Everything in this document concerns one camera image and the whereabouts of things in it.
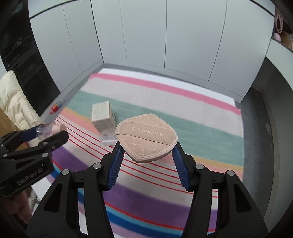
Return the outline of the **person left hand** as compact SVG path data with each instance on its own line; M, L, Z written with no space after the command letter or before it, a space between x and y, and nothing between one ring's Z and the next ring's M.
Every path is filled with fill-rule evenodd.
M32 218L32 212L28 200L31 190L31 188L27 188L13 198L1 196L1 203L8 214L16 214L25 224L28 224Z

